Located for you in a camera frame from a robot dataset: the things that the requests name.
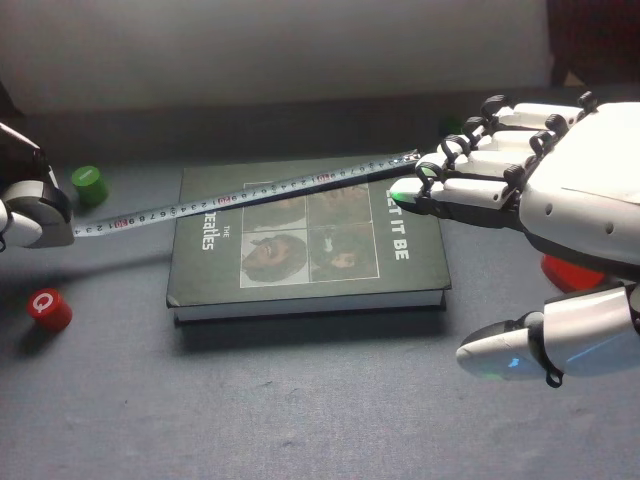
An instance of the white robotic hand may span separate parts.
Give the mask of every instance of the white robotic hand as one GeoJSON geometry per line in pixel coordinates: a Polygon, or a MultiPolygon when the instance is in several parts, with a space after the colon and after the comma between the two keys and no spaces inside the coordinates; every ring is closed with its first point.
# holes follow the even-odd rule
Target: white robotic hand
{"type": "Polygon", "coordinates": [[[0,144],[0,252],[8,246],[43,248],[73,243],[71,203],[58,188],[44,153],[2,123],[0,132],[31,155],[24,160],[22,152],[0,144]]]}
{"type": "MultiPolygon", "coordinates": [[[[598,107],[591,93],[578,103],[512,108],[503,96],[488,99],[463,135],[444,139],[416,177],[394,184],[392,198],[414,213],[522,231],[543,253],[637,281],[640,158],[630,144],[640,103],[598,107]]],[[[554,387],[565,373],[640,365],[633,288],[556,299],[544,312],[483,328],[464,340],[458,362],[476,375],[543,374],[554,387]]]]}

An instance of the measuring tape blade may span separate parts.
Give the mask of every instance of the measuring tape blade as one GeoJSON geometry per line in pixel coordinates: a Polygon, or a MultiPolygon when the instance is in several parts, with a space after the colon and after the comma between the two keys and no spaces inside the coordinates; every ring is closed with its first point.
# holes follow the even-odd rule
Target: measuring tape blade
{"type": "Polygon", "coordinates": [[[141,210],[117,217],[105,218],[93,223],[76,225],[76,238],[99,237],[110,233],[123,232],[174,218],[191,217],[219,210],[229,210],[241,206],[267,203],[281,198],[306,195],[308,193],[337,188],[346,183],[361,183],[377,177],[400,175],[402,170],[415,166],[420,159],[417,150],[392,157],[371,160],[353,167],[338,168],[328,172],[260,184],[237,192],[217,195],[193,202],[168,205],[160,208],[141,210]]]}

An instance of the gray fabric surface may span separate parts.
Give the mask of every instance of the gray fabric surface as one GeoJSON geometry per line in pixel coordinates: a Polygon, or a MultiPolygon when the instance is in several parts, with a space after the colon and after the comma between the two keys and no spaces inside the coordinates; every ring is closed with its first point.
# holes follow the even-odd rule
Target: gray fabric surface
{"type": "MultiPolygon", "coordinates": [[[[637,98],[636,87],[627,92],[637,98]]],[[[485,96],[467,95],[460,112],[476,113],[485,96]]],[[[428,110],[406,114],[402,105],[413,103],[405,102],[399,117],[435,125],[428,110]]],[[[218,148],[206,115],[181,115],[192,129],[178,122],[175,135],[167,135],[175,117],[161,113],[147,120],[44,117],[25,128],[48,147],[65,191],[74,165],[103,170],[108,202],[79,214],[98,218],[174,202],[184,166],[233,160],[218,148]]],[[[315,148],[305,153],[330,153],[321,141],[329,135],[323,126],[333,123],[327,117],[309,121],[317,126],[308,137],[315,148]]],[[[373,117],[367,121],[379,131],[390,123],[373,117]]],[[[348,132],[358,122],[345,123],[348,132]]],[[[370,150],[406,147],[420,131],[390,129],[386,145],[371,136],[378,143],[370,150]]],[[[425,141],[434,135],[435,127],[425,141]]],[[[285,145],[286,137],[273,145],[285,145]]],[[[343,150],[367,150],[367,140],[343,150]]],[[[226,140],[245,141],[259,150],[255,138],[226,140]]],[[[302,149],[299,139],[293,143],[302,149]]],[[[540,271],[541,255],[517,233],[444,222],[443,235],[453,282],[444,313],[185,329],[174,328],[164,302],[171,223],[62,249],[3,253],[0,478],[640,477],[640,371],[566,378],[552,390],[542,379],[496,383],[457,367],[454,352],[468,333],[541,309],[558,292],[540,271]],[[26,299],[42,287],[58,288],[73,308],[60,335],[43,334],[26,314],[26,299]]]]}

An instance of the red bottle cap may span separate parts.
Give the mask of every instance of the red bottle cap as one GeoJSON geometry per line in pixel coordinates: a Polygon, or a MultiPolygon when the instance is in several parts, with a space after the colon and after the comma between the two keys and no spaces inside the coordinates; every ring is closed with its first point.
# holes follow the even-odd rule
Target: red bottle cap
{"type": "Polygon", "coordinates": [[[542,257],[541,266],[547,278],[565,293],[595,288],[606,279],[604,273],[578,267],[550,255],[542,257]]]}
{"type": "Polygon", "coordinates": [[[27,304],[27,312],[39,325],[47,330],[59,332],[69,322],[73,312],[57,290],[45,288],[31,295],[27,304]]]}

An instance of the book cover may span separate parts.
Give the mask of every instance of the book cover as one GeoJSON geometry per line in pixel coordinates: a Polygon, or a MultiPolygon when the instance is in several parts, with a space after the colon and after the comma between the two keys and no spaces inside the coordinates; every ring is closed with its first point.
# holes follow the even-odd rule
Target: book cover
{"type": "MultiPolygon", "coordinates": [[[[376,158],[187,168],[180,201],[376,158]]],[[[395,180],[179,219],[167,305],[180,321],[382,308],[402,305],[391,295],[407,293],[418,296],[406,306],[438,304],[441,294],[436,300],[419,295],[450,285],[438,219],[397,207],[389,197],[395,180]],[[356,303],[344,301],[355,297],[356,303]]]]}

